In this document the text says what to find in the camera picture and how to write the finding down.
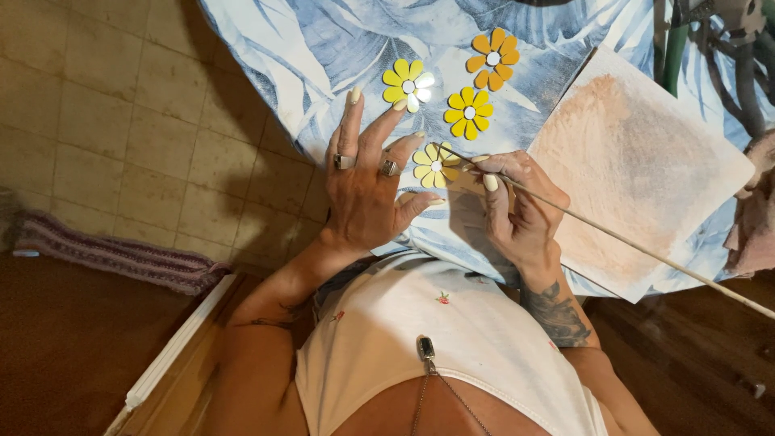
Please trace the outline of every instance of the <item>white t-shirt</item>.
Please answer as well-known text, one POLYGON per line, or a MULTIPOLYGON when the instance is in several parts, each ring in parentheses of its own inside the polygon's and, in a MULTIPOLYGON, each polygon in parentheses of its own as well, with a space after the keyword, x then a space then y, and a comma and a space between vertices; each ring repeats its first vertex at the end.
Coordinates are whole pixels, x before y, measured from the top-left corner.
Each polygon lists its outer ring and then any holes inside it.
POLYGON ((541 326, 491 279, 414 251, 369 267, 323 303, 298 351, 311 436, 330 436, 386 388, 436 369, 519 410, 552 436, 606 435, 597 400, 541 326))

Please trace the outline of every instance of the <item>woman's right hand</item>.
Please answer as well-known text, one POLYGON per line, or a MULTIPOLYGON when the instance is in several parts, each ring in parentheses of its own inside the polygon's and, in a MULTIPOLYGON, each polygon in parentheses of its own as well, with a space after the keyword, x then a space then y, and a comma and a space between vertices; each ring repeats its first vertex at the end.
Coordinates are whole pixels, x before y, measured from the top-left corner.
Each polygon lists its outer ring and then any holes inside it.
POLYGON ((549 269, 560 259, 554 234, 564 213, 521 189, 513 188, 514 210, 508 208, 509 191, 500 173, 544 198, 567 208, 570 197, 558 188, 535 160, 524 151, 475 157, 474 174, 482 174, 487 203, 487 236, 520 272, 549 269))

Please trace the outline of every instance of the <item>sanded board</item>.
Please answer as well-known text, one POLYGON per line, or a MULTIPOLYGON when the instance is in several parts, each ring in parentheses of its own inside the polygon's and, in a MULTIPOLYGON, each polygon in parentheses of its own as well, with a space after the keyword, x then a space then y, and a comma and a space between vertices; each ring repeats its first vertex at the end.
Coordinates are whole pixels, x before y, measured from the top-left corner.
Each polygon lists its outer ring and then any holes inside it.
MULTIPOLYGON (((753 174, 748 158, 606 47, 528 149, 570 209, 670 258, 753 174)), ((566 216, 568 268, 631 302, 667 265, 566 216)))

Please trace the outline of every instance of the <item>tile floor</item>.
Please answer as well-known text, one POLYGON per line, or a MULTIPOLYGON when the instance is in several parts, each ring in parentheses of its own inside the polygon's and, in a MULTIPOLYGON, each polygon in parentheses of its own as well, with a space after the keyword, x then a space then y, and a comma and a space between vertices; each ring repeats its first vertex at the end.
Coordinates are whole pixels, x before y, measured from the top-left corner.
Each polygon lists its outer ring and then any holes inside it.
POLYGON ((78 230, 264 268, 328 208, 195 0, 0 0, 0 185, 78 230))

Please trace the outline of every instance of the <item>hand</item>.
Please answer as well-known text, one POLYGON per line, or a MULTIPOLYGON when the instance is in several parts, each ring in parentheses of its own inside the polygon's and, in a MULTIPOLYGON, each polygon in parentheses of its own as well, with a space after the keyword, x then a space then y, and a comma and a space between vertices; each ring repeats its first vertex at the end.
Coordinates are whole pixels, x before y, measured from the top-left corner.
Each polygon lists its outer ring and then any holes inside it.
POLYGON ((521 189, 513 188, 514 212, 508 210, 508 188, 494 175, 500 173, 527 189, 567 208, 570 197, 558 188, 541 167, 524 151, 475 157, 487 198, 487 236, 508 260, 522 271, 548 269, 559 262, 560 246, 554 234, 564 213, 521 189))
POLYGON ((405 100, 397 102, 359 135, 363 105, 358 88, 348 93, 342 122, 329 141, 325 187, 332 203, 331 218, 320 234, 327 246, 358 255, 390 242, 430 206, 429 202, 443 202, 437 194, 423 192, 403 206, 395 205, 400 177, 382 174, 382 163, 388 159, 403 169, 412 151, 422 144, 425 133, 402 137, 383 153, 382 143, 406 113, 405 100), (337 153, 357 157, 356 165, 337 169, 333 164, 337 153))

